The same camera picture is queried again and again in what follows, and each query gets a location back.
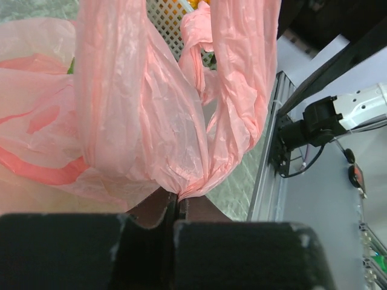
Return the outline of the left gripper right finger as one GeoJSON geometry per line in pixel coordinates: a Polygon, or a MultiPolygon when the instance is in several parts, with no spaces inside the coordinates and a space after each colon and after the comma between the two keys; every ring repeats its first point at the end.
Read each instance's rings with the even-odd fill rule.
{"type": "Polygon", "coordinates": [[[178,217],[191,222],[231,222],[206,196],[187,198],[179,202],[178,217]]]}

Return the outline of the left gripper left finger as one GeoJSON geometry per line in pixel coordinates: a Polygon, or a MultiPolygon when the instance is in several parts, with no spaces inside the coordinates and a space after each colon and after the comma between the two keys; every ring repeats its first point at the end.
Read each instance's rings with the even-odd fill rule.
{"type": "Polygon", "coordinates": [[[140,226],[144,228],[156,227],[164,218],[169,204],[175,206],[177,196],[165,189],[157,189],[147,198],[130,209],[129,214],[140,226]]]}

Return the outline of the pink plastic bag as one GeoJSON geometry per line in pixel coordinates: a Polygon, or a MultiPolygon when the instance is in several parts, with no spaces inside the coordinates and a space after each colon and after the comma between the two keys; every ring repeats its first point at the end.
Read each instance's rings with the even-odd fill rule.
{"type": "Polygon", "coordinates": [[[211,1],[173,56],[145,1],[1,24],[1,213],[127,211],[221,183],[260,139],[280,1],[211,1]]]}

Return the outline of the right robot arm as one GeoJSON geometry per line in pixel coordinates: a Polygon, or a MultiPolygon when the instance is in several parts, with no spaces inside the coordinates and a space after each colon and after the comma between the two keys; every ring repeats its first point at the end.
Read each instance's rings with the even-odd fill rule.
{"type": "Polygon", "coordinates": [[[319,147],[334,137],[384,120],[386,83],[325,97],[309,104],[302,116],[301,120],[279,128],[279,138],[289,151],[307,144],[319,147]]]}

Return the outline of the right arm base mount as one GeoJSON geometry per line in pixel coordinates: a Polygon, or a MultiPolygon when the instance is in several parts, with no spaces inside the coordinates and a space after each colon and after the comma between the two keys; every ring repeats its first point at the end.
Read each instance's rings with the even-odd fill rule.
{"type": "Polygon", "coordinates": [[[291,152],[283,142],[280,130],[282,127],[292,124],[292,122],[288,115],[277,119],[270,143],[268,163],[273,166],[275,173],[281,176],[287,176],[289,173],[291,152]]]}

